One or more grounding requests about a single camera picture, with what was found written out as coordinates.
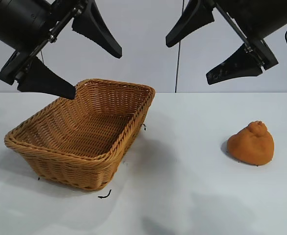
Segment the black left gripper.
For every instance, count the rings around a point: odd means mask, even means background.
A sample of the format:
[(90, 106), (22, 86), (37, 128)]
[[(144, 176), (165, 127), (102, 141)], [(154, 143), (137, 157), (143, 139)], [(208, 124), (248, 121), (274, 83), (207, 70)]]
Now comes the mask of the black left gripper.
[[(0, 71), (0, 80), (12, 85), (21, 71), (48, 43), (55, 42), (73, 19), (72, 30), (92, 40), (115, 58), (122, 47), (107, 28), (94, 0), (0, 0), (0, 41), (15, 50)], [(20, 92), (75, 98), (76, 89), (37, 57), (18, 82)]]

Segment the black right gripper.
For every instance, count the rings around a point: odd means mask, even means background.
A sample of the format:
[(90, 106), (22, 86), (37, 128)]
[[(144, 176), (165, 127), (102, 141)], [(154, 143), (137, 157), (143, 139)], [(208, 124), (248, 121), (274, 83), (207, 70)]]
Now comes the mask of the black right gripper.
[(259, 76), (278, 64), (265, 37), (287, 24), (287, 0), (190, 0), (181, 17), (167, 34), (167, 47), (173, 47), (195, 30), (214, 22), (216, 8), (243, 44), (225, 61), (211, 69), (207, 83)]

